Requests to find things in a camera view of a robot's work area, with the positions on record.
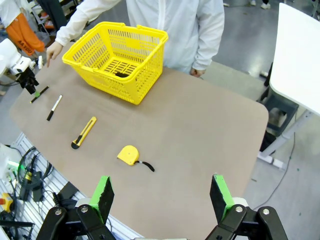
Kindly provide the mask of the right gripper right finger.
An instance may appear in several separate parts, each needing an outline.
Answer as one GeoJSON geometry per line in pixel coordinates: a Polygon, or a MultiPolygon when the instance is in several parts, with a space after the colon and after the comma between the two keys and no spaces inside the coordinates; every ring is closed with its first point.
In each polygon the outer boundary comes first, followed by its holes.
{"type": "Polygon", "coordinates": [[[207,240],[234,240],[238,236],[249,240],[286,240],[287,234],[277,211],[271,206],[252,210],[245,199],[233,198],[225,179],[213,174],[210,199],[217,225],[207,240]]]}

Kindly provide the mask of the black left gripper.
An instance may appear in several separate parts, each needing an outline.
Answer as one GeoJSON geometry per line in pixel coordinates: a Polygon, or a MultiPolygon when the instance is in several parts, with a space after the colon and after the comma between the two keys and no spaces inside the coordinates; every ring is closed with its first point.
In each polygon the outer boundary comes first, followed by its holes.
{"type": "Polygon", "coordinates": [[[20,72],[17,75],[16,81],[20,84],[22,88],[25,88],[31,95],[34,94],[35,98],[40,96],[40,92],[36,89],[35,86],[38,86],[39,83],[36,80],[34,72],[27,67],[24,72],[20,72]]]}

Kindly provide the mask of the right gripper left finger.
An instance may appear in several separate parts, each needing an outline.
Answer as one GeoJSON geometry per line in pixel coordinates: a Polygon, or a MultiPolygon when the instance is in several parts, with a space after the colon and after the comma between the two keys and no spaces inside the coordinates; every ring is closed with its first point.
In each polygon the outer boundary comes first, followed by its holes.
{"type": "Polygon", "coordinates": [[[109,176],[102,176],[88,204],[72,209],[52,207],[38,232],[38,240],[75,240],[86,236],[90,240],[114,240],[106,226],[114,200],[109,176]]]}

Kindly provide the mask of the person's right hand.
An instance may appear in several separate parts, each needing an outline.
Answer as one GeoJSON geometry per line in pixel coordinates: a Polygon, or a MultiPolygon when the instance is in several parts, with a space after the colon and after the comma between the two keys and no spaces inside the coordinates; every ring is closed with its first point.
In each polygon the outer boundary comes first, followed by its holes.
{"type": "Polygon", "coordinates": [[[47,49],[46,49],[46,66],[50,66],[51,60],[55,60],[56,57],[61,53],[63,49],[63,45],[59,42],[54,41],[47,49]]]}

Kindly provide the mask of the person's left hand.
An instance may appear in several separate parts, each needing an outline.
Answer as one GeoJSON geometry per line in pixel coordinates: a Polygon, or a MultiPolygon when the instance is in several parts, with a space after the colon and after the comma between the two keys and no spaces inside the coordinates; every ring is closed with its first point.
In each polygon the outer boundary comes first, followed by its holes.
{"type": "Polygon", "coordinates": [[[199,69],[195,69],[195,68],[191,68],[190,70],[190,75],[194,76],[196,78],[200,78],[203,74],[205,74],[206,70],[199,70],[199,69]]]}

